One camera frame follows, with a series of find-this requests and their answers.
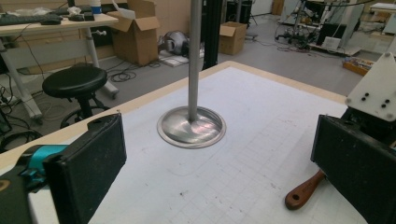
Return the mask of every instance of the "cardboard box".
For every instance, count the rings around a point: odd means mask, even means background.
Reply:
[[[112,25],[114,53],[120,59],[147,65],[158,60],[158,44],[156,29],[160,27],[155,17],[154,3],[149,1],[128,0],[128,7],[136,14],[136,19],[123,18],[118,11],[107,15],[119,19]]]
[[[248,26],[227,21],[220,26],[219,53],[234,55],[244,47]]]
[[[274,0],[271,13],[280,16],[282,14],[284,0]]]

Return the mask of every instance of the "white wall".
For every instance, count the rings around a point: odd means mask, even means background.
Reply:
[[[265,13],[271,13],[273,0],[256,0],[251,7],[251,14],[261,15]]]

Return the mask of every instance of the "wall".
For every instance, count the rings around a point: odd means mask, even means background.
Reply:
[[[256,2],[251,7],[252,15],[261,15],[266,13],[271,13],[273,1],[272,0],[256,0]]]
[[[190,0],[150,0],[155,3],[155,13],[161,27],[157,35],[169,31],[188,33],[190,30]]]

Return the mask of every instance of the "grid paper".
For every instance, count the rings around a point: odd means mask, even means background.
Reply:
[[[229,67],[202,79],[198,94],[198,106],[225,119],[225,136],[184,149],[156,127],[187,101],[186,87],[122,115],[128,159],[91,223],[366,223],[327,181],[303,208],[284,205],[318,171],[309,160],[318,115],[340,117],[345,105]],[[39,223],[52,223],[43,191],[32,195]]]

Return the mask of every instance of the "metal pole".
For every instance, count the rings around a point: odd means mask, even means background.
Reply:
[[[198,60],[201,45],[202,0],[191,1],[190,52],[189,52],[189,122],[197,120]]]
[[[240,22],[241,20],[241,9],[242,9],[242,0],[238,0],[238,7],[236,8],[236,22]]]

